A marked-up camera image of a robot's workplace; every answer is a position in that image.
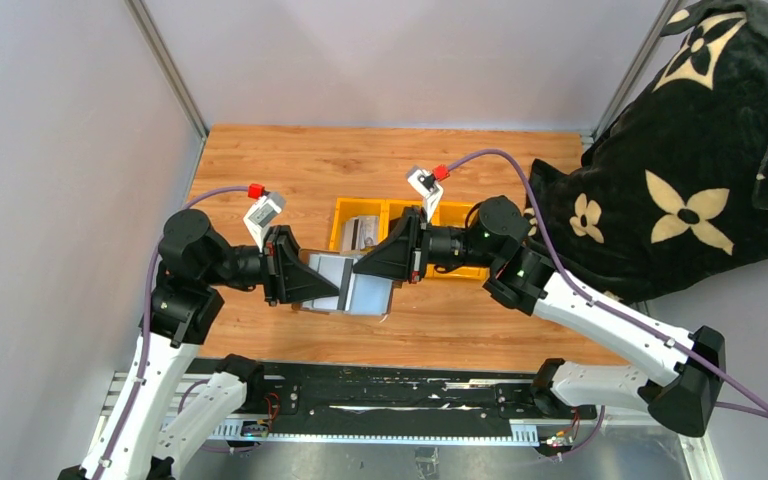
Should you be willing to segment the aluminium frame rail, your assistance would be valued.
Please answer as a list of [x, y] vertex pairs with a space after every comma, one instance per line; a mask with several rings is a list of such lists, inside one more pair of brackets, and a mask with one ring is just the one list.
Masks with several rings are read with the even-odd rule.
[[157, 370], [123, 381], [104, 431], [79, 467], [86, 479], [174, 479], [209, 441], [230, 452], [268, 442], [527, 446], [558, 463], [602, 428], [606, 400], [563, 402], [542, 375], [281, 364], [271, 374]]

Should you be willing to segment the middle yellow bin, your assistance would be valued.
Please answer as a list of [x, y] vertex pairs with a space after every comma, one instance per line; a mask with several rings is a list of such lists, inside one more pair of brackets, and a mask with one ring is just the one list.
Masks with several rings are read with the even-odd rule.
[[[389, 230], [388, 230], [388, 234], [389, 234], [389, 232], [390, 232], [390, 230], [391, 230], [391, 225], [392, 225], [392, 224], [394, 224], [394, 223], [395, 223], [395, 221], [396, 221], [396, 220], [398, 220], [398, 219], [401, 217], [401, 215], [402, 215], [402, 211], [403, 211], [403, 209], [404, 209], [406, 206], [419, 206], [419, 205], [408, 205], [408, 204], [404, 203], [403, 205], [401, 205], [401, 209], [400, 209], [400, 210], [398, 210], [398, 211], [393, 211], [393, 213], [394, 213], [394, 216], [393, 216], [393, 217], [390, 219], [390, 221], [389, 221], [389, 223], [388, 223], [388, 228], [389, 228]], [[429, 247], [429, 249], [428, 249], [428, 265], [429, 265], [429, 255], [430, 255], [430, 251], [431, 251], [431, 243], [432, 243], [432, 241], [431, 241], [431, 235], [432, 235], [432, 227], [433, 227], [432, 223], [431, 223], [431, 222], [429, 222], [429, 223], [430, 223], [430, 226], [429, 226], [429, 228], [428, 228], [428, 238], [429, 238], [429, 240], [428, 240], [428, 247]]]

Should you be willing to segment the silver cards in left bin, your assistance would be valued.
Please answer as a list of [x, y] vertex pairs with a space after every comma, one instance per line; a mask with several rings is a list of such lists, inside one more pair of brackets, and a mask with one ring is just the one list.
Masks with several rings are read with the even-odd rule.
[[380, 217], [377, 215], [357, 215], [346, 220], [339, 235], [339, 247], [342, 251], [360, 251], [374, 248], [380, 240]]

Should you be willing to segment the left yellow bin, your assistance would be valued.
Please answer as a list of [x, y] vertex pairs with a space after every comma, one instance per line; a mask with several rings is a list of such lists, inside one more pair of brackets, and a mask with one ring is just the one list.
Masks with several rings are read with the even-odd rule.
[[329, 249], [370, 249], [387, 234], [386, 202], [383, 199], [339, 197], [334, 208]]

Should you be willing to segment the black floral blanket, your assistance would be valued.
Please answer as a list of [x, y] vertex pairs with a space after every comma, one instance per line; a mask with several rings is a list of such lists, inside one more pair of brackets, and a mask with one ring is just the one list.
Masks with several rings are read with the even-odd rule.
[[700, 1], [678, 51], [563, 173], [537, 160], [530, 248], [624, 302], [768, 259], [768, 2]]

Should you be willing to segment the right yellow bin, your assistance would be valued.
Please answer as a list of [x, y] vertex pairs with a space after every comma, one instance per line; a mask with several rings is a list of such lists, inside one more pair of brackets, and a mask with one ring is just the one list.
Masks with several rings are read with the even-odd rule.
[[[472, 203], [442, 202], [432, 217], [433, 225], [463, 227], [472, 207]], [[488, 276], [488, 270], [486, 268], [463, 266], [452, 271], [443, 271], [436, 266], [430, 265], [427, 269], [427, 274], [434, 279], [483, 282]]]

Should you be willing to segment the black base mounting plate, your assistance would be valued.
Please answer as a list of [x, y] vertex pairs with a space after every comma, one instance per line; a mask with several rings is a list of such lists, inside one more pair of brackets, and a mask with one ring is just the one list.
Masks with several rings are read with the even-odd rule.
[[251, 423], [275, 409], [274, 436], [505, 440], [515, 424], [563, 428], [595, 406], [545, 413], [531, 373], [267, 362], [254, 399], [232, 414]]

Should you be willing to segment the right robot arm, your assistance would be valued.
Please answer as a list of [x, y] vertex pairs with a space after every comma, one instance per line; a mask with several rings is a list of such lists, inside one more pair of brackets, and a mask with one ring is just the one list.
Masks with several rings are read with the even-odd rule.
[[545, 413], [603, 405], [641, 411], [687, 436], [706, 433], [724, 380], [725, 338], [648, 317], [595, 291], [525, 245], [531, 224], [505, 196], [479, 203], [463, 227], [434, 226], [407, 207], [389, 235], [353, 267], [356, 274], [417, 283], [428, 266], [480, 267], [500, 305], [574, 330], [626, 360], [624, 366], [548, 359], [531, 384]]

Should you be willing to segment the yellow bin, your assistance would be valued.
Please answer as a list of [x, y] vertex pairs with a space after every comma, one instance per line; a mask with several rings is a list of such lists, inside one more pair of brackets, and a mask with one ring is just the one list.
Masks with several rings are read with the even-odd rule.
[[386, 202], [383, 199], [339, 197], [334, 208], [329, 249], [370, 249], [387, 234]]
[[[432, 217], [433, 225], [463, 227], [472, 207], [472, 203], [442, 202]], [[443, 271], [436, 266], [430, 265], [427, 269], [427, 274], [434, 279], [483, 282], [488, 276], [488, 270], [486, 268], [463, 266], [452, 271]]]
[[[394, 223], [395, 223], [395, 221], [396, 221], [396, 220], [398, 220], [398, 219], [401, 217], [401, 215], [402, 215], [402, 211], [403, 211], [403, 209], [404, 209], [406, 206], [419, 206], [419, 205], [408, 205], [408, 204], [404, 203], [403, 205], [401, 205], [401, 209], [400, 209], [400, 210], [398, 210], [398, 211], [393, 211], [393, 213], [394, 213], [394, 216], [393, 216], [393, 217], [390, 219], [390, 221], [389, 221], [389, 223], [388, 223], [388, 228], [389, 228], [389, 230], [388, 230], [388, 234], [389, 234], [389, 232], [390, 232], [390, 230], [391, 230], [391, 225], [392, 225], [392, 224], [394, 224]], [[430, 226], [429, 226], [429, 228], [428, 228], [428, 238], [429, 238], [429, 240], [428, 240], [428, 247], [429, 247], [429, 249], [428, 249], [428, 265], [429, 265], [429, 255], [430, 255], [430, 251], [431, 251], [431, 243], [432, 243], [432, 241], [431, 241], [431, 235], [432, 235], [432, 227], [433, 227], [432, 223], [431, 223], [431, 222], [429, 222], [429, 223], [430, 223]]]

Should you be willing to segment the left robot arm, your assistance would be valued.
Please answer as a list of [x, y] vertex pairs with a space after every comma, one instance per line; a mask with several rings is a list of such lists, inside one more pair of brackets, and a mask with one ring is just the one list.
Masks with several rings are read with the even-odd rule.
[[206, 213], [172, 215], [151, 261], [134, 362], [98, 443], [62, 479], [177, 479], [232, 412], [266, 399], [264, 367], [231, 354], [173, 419], [173, 396], [224, 305], [218, 289], [261, 287], [271, 305], [338, 294], [305, 265], [289, 227], [267, 231], [264, 248], [231, 246]]

